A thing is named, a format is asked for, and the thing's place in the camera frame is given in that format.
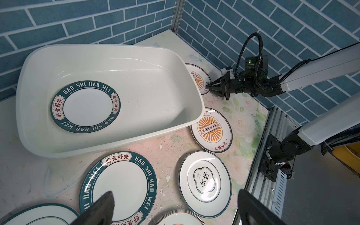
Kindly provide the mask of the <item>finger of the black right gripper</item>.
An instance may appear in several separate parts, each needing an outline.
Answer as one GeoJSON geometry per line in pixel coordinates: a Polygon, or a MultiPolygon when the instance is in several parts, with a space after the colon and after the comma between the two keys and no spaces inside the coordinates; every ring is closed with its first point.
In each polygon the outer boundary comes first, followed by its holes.
{"type": "Polygon", "coordinates": [[[208,87],[211,93],[216,94],[219,97],[225,97],[225,92],[221,89],[221,87],[208,87]]]}
{"type": "Polygon", "coordinates": [[[207,87],[220,87],[223,84],[224,77],[220,77],[217,80],[207,84],[207,87]]]}

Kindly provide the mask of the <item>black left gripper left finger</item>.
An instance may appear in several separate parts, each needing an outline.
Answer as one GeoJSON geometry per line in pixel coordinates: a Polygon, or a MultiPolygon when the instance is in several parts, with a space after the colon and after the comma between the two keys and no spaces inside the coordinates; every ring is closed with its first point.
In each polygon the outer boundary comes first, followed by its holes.
{"type": "Polygon", "coordinates": [[[111,225],[114,207],[113,193],[108,191],[74,220],[71,225],[111,225]]]}

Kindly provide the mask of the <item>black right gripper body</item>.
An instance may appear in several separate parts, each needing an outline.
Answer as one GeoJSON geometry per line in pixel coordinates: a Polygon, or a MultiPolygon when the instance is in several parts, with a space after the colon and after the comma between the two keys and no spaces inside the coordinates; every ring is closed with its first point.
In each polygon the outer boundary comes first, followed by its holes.
{"type": "Polygon", "coordinates": [[[230,94],[239,93],[254,93],[255,86],[252,81],[248,81],[240,78],[231,78],[231,72],[227,71],[226,74],[221,78],[220,83],[220,96],[230,99],[230,94]]]}

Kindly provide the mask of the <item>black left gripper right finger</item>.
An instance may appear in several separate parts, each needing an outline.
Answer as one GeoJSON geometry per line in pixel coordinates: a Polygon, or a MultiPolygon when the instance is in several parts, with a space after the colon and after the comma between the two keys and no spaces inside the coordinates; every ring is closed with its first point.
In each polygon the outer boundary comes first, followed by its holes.
{"type": "Polygon", "coordinates": [[[286,225],[247,190],[238,194],[238,214],[243,225],[286,225]]]}

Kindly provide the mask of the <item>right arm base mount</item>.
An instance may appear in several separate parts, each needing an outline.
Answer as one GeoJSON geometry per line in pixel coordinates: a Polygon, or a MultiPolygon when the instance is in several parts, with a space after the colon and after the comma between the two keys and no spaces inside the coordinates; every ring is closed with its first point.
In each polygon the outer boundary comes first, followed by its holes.
{"type": "Polygon", "coordinates": [[[274,135],[269,135],[259,166],[260,172],[272,182],[277,180],[279,171],[285,174],[287,180],[291,179],[293,170],[288,161],[293,157],[293,147],[296,150],[297,145],[290,141],[281,142],[274,135]]]}

